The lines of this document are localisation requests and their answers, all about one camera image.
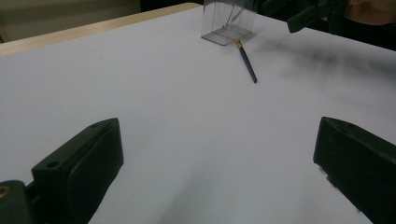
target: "transparent box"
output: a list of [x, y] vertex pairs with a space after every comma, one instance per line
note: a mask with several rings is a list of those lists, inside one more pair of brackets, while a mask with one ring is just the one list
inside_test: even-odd
[[257, 0], [205, 0], [201, 37], [228, 45], [252, 31]]

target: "table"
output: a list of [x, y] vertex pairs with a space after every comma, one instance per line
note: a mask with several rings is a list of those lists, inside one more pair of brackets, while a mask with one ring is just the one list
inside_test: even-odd
[[91, 223], [370, 223], [312, 157], [323, 116], [396, 143], [396, 53], [258, 16], [253, 84], [202, 10], [0, 57], [0, 179], [117, 117], [125, 164]]

